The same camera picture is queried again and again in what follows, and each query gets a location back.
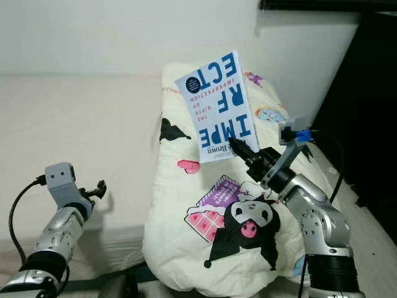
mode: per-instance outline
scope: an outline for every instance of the pink nose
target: pink nose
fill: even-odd
[[[241,227],[241,233],[243,234],[243,236],[247,237],[247,238],[254,238],[256,235],[256,225],[248,220],[247,222],[245,222],[243,224],[243,226]]]

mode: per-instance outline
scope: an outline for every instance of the blue connector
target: blue connector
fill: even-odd
[[[311,137],[310,129],[302,130],[301,132],[295,132],[295,136],[299,142],[310,142],[313,139]]]

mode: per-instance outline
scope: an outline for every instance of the white wall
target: white wall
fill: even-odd
[[[156,75],[239,50],[291,115],[312,119],[356,14],[266,11],[243,0],[0,0],[0,75]]]

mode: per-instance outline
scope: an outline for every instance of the black cable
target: black cable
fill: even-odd
[[[62,284],[62,287],[60,289],[60,291],[58,292],[58,296],[63,292],[63,290],[65,289],[68,281],[69,281],[69,275],[70,275],[70,268],[69,265],[66,265],[66,276],[65,276],[65,280]]]
[[[311,131],[311,133],[313,135],[324,135],[327,136],[331,139],[333,139],[335,141],[335,143],[337,144],[340,154],[341,154],[341,165],[339,168],[339,177],[336,181],[335,187],[334,187],[334,191],[331,194],[331,197],[329,198],[329,201],[332,203],[336,197],[336,194],[342,184],[342,180],[343,180],[343,172],[345,170],[345,154],[343,151],[343,147],[342,144],[340,143],[340,141],[337,139],[337,137],[335,137],[335,135],[332,134],[332,132],[328,132],[327,130],[317,130],[317,129],[313,129]]]
[[[302,267],[302,274],[300,276],[300,285],[299,285],[299,293],[298,293],[298,298],[302,297],[302,292],[303,292],[303,281],[305,280],[305,273],[306,273],[306,265],[308,264],[308,256],[305,255],[305,260],[303,261],[303,267]]]
[[[8,229],[9,229],[9,231],[10,231],[10,236],[11,236],[12,242],[14,243],[14,245],[15,245],[16,248],[17,248],[17,251],[18,251],[18,253],[19,253],[20,261],[21,261],[22,265],[23,265],[23,264],[25,263],[25,261],[26,261],[26,256],[25,256],[24,250],[22,249],[21,245],[19,244],[19,242],[18,242],[18,240],[17,240],[17,237],[15,236],[15,233],[14,233],[14,224],[12,223],[12,220],[13,220],[13,218],[14,218],[15,207],[17,207],[17,204],[18,204],[20,198],[21,198],[21,197],[25,194],[25,192],[27,192],[31,187],[33,187],[33,186],[35,186],[35,185],[37,185],[37,184],[40,184],[40,181],[39,181],[39,180],[33,181],[33,182],[30,183],[27,187],[25,187],[23,191],[20,192],[20,194],[19,194],[19,195],[17,196],[17,198],[15,199],[14,203],[12,203],[12,207],[11,207],[10,214],[9,214],[9,217],[8,217]]]

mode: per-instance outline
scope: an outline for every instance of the white book cover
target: white book cover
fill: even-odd
[[[237,51],[212,61],[175,83],[197,131],[201,163],[235,156],[229,137],[244,140],[254,152],[259,151]]]

